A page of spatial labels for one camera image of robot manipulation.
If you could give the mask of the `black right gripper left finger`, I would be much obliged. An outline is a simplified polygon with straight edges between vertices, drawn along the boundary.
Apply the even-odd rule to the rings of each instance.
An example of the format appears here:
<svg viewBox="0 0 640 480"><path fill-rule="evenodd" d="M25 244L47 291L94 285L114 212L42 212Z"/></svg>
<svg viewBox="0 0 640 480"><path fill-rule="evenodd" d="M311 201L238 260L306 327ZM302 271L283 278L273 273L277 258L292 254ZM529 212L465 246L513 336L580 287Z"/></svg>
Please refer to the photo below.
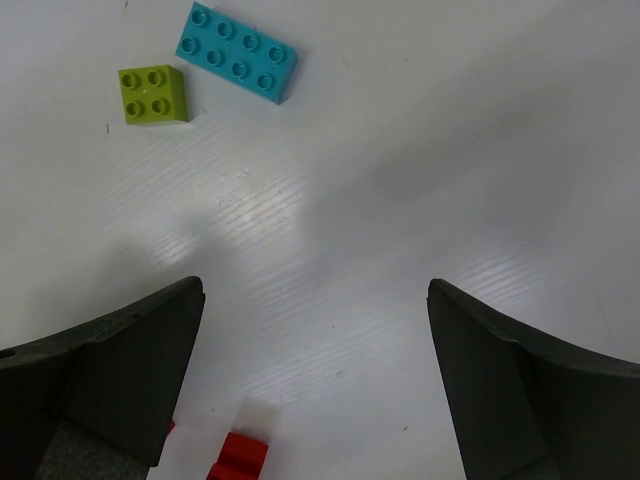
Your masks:
<svg viewBox="0 0 640 480"><path fill-rule="evenodd" d="M4 479L144 479L204 310L199 277L1 352Z"/></svg>

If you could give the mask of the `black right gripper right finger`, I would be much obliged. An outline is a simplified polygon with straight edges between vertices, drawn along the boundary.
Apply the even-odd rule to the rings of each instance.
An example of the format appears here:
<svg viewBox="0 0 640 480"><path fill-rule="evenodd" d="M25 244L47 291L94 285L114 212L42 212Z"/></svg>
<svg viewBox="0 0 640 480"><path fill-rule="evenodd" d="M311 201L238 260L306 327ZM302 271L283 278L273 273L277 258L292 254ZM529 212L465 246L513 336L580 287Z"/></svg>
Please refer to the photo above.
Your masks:
<svg viewBox="0 0 640 480"><path fill-rule="evenodd" d="M429 323L469 479L636 479L639 366L434 279Z"/></svg>

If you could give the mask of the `lime green 2x2 lego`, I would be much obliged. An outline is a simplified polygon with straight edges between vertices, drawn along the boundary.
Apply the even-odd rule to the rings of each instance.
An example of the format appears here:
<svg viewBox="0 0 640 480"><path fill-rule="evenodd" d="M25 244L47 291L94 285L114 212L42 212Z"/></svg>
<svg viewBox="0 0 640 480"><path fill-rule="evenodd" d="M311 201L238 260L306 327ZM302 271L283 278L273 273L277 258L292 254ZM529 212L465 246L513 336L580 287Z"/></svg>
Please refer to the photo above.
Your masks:
<svg viewBox="0 0 640 480"><path fill-rule="evenodd" d="M128 125L188 123L183 73L170 65L118 71L125 121Z"/></svg>

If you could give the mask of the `small red 2x2 lego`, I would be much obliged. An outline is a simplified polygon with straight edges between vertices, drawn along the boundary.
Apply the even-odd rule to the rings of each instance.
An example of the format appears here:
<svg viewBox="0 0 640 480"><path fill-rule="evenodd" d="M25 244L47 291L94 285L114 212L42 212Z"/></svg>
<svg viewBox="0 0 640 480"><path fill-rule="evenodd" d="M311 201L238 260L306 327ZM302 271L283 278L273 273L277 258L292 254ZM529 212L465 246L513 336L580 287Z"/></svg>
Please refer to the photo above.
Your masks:
<svg viewBox="0 0 640 480"><path fill-rule="evenodd" d="M258 480L269 446L241 433L230 432L207 480Z"/></svg>

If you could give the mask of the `cyan 2x4 lego brick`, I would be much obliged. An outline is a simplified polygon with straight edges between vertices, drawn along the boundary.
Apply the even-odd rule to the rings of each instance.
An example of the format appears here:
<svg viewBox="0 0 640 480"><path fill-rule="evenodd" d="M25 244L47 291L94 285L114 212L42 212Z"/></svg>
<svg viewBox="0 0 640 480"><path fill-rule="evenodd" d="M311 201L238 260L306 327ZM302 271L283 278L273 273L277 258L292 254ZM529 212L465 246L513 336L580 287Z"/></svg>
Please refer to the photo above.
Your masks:
<svg viewBox="0 0 640 480"><path fill-rule="evenodd" d="M283 102L298 63L293 47L198 2L176 55L276 105Z"/></svg>

